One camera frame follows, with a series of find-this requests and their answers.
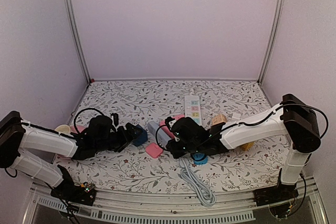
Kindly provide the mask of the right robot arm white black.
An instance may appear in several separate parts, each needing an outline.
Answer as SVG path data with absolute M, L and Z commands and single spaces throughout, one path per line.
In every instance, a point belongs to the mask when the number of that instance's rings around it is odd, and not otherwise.
M 272 108 L 235 122 L 220 123 L 205 129 L 191 117 L 178 120 L 169 117 L 165 124 L 174 135 L 165 148 L 178 159 L 185 154 L 207 156 L 226 153 L 243 144 L 274 136 L 288 136 L 291 150 L 279 174 L 280 183 L 271 190 L 276 201 L 291 194 L 309 155 L 321 145 L 317 113 L 326 114 L 306 105 L 293 94 L 283 95 Z

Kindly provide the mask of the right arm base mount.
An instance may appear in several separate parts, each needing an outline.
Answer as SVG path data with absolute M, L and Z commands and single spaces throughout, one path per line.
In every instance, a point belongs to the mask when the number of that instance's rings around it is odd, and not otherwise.
M 275 186 L 255 189 L 253 191 L 254 202 L 257 206 L 275 204 L 298 197 L 299 194 L 296 188 L 297 183 L 292 185 L 285 185 L 281 182 L 281 176 L 282 169 L 279 171 L 277 184 Z

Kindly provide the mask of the cyan square adapter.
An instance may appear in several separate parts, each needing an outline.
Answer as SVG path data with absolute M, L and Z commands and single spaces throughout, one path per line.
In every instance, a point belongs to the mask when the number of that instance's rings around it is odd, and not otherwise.
M 191 158 L 192 158 L 195 166 L 205 165 L 208 161 L 207 155 L 202 154 L 202 153 L 191 154 Z

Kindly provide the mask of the dark blue cube socket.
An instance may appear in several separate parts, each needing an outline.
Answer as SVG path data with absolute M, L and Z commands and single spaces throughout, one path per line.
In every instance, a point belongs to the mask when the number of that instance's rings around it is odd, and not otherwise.
M 132 142 L 132 145 L 139 147 L 145 142 L 148 141 L 148 133 L 147 131 L 140 125 L 136 125 L 136 127 L 141 131 L 137 138 Z

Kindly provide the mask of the small pink adapter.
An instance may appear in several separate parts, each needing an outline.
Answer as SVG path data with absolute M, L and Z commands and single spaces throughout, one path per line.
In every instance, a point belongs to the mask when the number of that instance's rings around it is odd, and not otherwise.
M 151 143 L 145 148 L 145 152 L 152 158 L 158 158 L 163 150 L 157 144 Z

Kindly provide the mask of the beige cube socket plug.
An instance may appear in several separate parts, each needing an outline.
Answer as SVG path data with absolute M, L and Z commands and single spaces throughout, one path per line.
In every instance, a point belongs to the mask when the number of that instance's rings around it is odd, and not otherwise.
M 212 118 L 212 126 L 227 123 L 227 118 L 223 114 L 218 114 Z

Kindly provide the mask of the yellow cube socket plug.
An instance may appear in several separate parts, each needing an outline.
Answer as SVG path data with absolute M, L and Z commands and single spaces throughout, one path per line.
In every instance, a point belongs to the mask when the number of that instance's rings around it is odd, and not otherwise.
M 245 152 L 245 151 L 248 151 L 253 145 L 254 145 L 254 142 L 249 142 L 249 143 L 241 145 L 240 149 Z

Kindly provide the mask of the pink triangular socket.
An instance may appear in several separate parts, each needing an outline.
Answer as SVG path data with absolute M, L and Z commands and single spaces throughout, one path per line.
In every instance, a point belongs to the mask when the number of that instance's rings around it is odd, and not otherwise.
M 175 119 L 175 120 L 178 120 L 180 118 L 183 118 L 184 117 L 184 114 L 179 114 L 179 115 L 176 115 L 176 116 L 173 116 L 172 118 Z M 164 126 L 162 127 L 162 130 L 170 137 L 170 138 L 174 138 L 174 135 L 172 132 L 170 132 L 170 130 L 168 129 L 168 127 L 165 125 L 165 120 L 162 120 L 159 122 L 159 126 Z

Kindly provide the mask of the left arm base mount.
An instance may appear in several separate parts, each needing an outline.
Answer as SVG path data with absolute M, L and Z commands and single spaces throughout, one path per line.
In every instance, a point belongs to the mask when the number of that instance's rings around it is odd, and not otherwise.
M 57 187 L 52 188 L 50 195 L 64 201 L 93 206 L 97 191 L 94 188 L 88 189 L 86 186 L 75 185 L 69 172 L 60 165 L 57 167 L 61 171 L 63 180 Z

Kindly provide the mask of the white power strip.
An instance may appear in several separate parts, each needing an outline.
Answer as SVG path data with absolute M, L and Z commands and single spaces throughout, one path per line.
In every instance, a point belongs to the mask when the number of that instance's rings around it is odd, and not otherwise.
M 202 113 L 200 98 L 193 89 L 184 97 L 185 117 L 193 119 L 198 125 L 202 126 Z

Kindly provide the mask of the grey-blue power strip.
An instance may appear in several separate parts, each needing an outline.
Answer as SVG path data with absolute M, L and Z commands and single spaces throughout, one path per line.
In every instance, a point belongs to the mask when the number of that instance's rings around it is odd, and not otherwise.
M 164 132 L 163 127 L 159 126 L 156 122 L 150 121 L 148 123 L 149 132 L 155 137 L 158 145 L 166 147 L 168 141 L 171 139 L 167 133 Z

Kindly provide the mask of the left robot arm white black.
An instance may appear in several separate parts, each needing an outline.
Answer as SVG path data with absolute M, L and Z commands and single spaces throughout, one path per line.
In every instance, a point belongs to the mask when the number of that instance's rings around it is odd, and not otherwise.
M 86 160 L 98 152 L 121 152 L 136 141 L 142 129 L 131 123 L 118 125 L 118 116 L 113 118 L 98 115 L 89 126 L 76 133 L 60 133 L 24 121 L 17 111 L 9 112 L 1 119 L 1 168 L 19 170 L 57 187 L 67 200 L 78 195 L 78 188 L 70 181 L 67 171 L 52 165 L 29 152 L 29 149 L 54 153 L 74 160 Z

